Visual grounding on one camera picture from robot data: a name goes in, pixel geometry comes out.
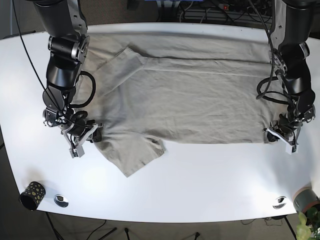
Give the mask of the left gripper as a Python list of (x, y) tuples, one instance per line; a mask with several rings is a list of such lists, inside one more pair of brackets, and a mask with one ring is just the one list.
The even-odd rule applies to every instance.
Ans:
[(298, 138), (303, 126), (302, 121), (287, 119), (274, 120), (270, 126), (263, 129), (269, 143), (282, 141), (288, 154), (297, 153), (299, 150)]

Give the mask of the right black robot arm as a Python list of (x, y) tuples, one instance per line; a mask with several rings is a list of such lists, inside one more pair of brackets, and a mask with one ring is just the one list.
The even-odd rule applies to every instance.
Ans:
[[(93, 100), (97, 87), (93, 75), (82, 70), (90, 43), (87, 21), (78, 0), (35, 0), (33, 5), (49, 34), (50, 58), (42, 94), (46, 106), (44, 124), (59, 127), (71, 156), (80, 158), (85, 153), (84, 142), (101, 141), (99, 129), (103, 126), (88, 120), (88, 113), (83, 110)], [(92, 90), (84, 103), (74, 104), (80, 77), (90, 79)]]

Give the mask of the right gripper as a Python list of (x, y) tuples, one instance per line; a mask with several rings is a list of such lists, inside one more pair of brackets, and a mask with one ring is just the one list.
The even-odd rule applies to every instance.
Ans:
[(90, 143), (99, 143), (102, 141), (102, 122), (88, 121), (89, 127), (78, 126), (75, 123), (61, 125), (61, 134), (67, 140), (70, 148), (69, 152), (72, 158), (80, 158), (85, 152), (83, 144), (86, 141)]

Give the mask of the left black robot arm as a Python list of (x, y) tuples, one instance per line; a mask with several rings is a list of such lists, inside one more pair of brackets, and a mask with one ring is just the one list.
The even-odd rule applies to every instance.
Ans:
[(269, 142), (283, 141), (289, 154), (298, 150), (303, 123), (312, 121), (316, 114), (316, 94), (306, 62), (315, 7), (314, 0), (274, 0), (271, 28), (265, 30), (271, 72), (257, 85), (257, 99), (287, 106), (287, 112), (281, 113), (264, 132)]

